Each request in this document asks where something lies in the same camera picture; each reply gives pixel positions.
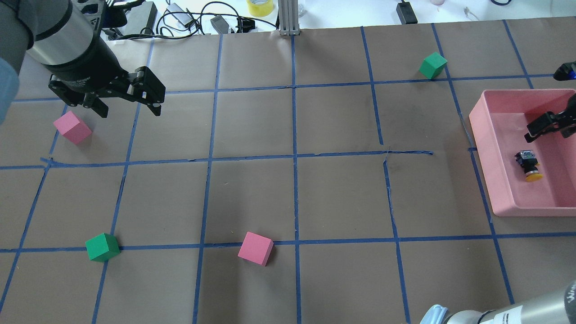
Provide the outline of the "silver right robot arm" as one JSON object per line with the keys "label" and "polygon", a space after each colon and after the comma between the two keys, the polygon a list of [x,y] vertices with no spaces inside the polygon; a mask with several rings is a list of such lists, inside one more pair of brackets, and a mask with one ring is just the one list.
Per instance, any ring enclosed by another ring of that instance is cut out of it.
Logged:
{"label": "silver right robot arm", "polygon": [[[491,209],[574,217],[575,90],[485,90],[469,115]],[[433,305],[423,324],[573,324],[575,283],[491,311]]]}

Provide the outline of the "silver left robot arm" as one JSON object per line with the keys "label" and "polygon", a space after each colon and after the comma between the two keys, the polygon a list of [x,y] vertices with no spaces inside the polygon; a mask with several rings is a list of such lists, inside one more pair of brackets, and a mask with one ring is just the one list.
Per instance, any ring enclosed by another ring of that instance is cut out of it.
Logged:
{"label": "silver left robot arm", "polygon": [[46,68],[49,88],[66,105],[108,115],[104,98],[146,105],[161,115],[166,88],[149,67],[121,67],[101,37],[127,24],[125,11],[141,0],[3,0],[1,2],[1,120],[20,88],[26,55]]}

